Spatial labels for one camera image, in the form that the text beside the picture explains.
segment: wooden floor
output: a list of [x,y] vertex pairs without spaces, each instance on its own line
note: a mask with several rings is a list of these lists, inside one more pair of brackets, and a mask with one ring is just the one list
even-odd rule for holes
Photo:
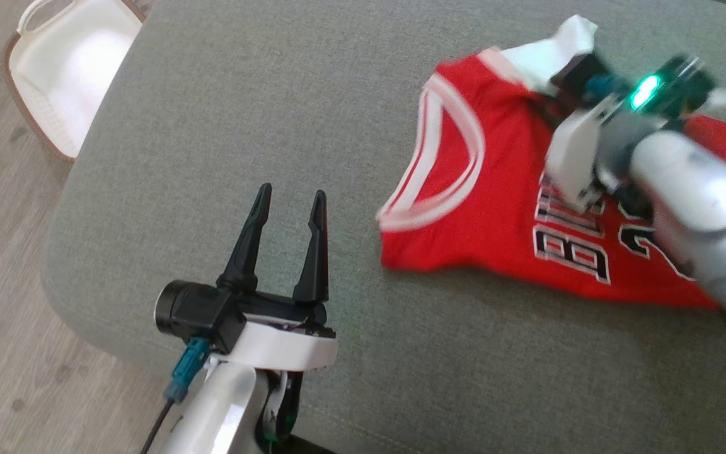
[[[30,2],[0,2],[0,60]],[[164,380],[78,339],[38,284],[41,239],[70,169],[38,143],[0,75],[0,454],[133,454],[162,405]]]

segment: green led light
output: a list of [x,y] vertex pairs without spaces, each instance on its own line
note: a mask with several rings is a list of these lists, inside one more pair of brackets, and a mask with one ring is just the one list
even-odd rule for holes
[[635,92],[631,94],[631,109],[636,111],[646,104],[653,97],[658,86],[660,86],[660,78],[654,75],[640,81]]

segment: printed number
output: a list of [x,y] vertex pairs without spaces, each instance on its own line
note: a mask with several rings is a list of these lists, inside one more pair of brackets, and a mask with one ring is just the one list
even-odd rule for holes
[[629,252],[634,253],[634,255],[645,257],[648,260],[651,260],[652,258],[651,248],[654,247],[654,249],[663,256],[663,259],[668,262],[671,269],[674,270],[677,276],[680,276],[683,279],[688,279],[689,281],[694,281],[691,276],[688,276],[688,274],[680,271],[677,265],[671,262],[668,255],[666,255],[666,253],[657,246],[656,242],[654,242],[654,229],[651,227],[623,224],[621,225],[620,230],[618,230],[618,241],[623,245],[623,247],[629,250]]
[[607,253],[600,245],[565,235],[554,229],[536,225],[533,230],[534,253],[539,259],[552,260],[575,270],[596,277],[603,284],[610,284]]

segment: basket handle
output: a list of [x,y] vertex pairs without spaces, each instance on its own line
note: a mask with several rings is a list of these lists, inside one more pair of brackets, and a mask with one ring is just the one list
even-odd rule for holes
[[74,6],[74,4],[78,2],[78,0],[71,0],[66,8],[62,9],[60,12],[58,12],[58,14],[53,15],[53,17],[49,18],[46,22],[37,26],[37,28],[35,28],[34,30],[26,29],[26,24],[30,22],[30,19],[35,14],[35,12],[37,12],[38,9],[42,8],[42,6],[48,3],[52,3],[54,1],[55,0],[35,0],[35,2],[32,2],[31,5],[24,9],[24,14],[22,14],[20,20],[18,20],[18,26],[15,31],[18,34],[22,35],[22,37],[25,37],[26,35],[31,35],[35,32],[39,32],[45,26],[48,26],[50,23],[54,22],[58,17],[61,17],[61,15],[63,15],[66,11],[69,11],[72,6]]

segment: black cable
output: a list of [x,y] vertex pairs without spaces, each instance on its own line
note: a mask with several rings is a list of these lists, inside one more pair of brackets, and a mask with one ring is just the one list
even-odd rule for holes
[[170,413],[170,408],[173,408],[173,399],[167,399],[167,403],[164,403],[164,408],[161,409],[161,413],[159,413],[159,416],[156,418],[156,423],[153,424],[153,428],[150,429],[150,434],[147,435],[147,440],[144,442],[144,446],[142,446],[142,450],[139,451],[139,454],[147,454],[150,452],[150,446],[153,445],[153,439],[156,437],[156,433],[158,433],[159,428],[161,428],[161,423],[164,422],[164,418],[167,417],[167,413]]

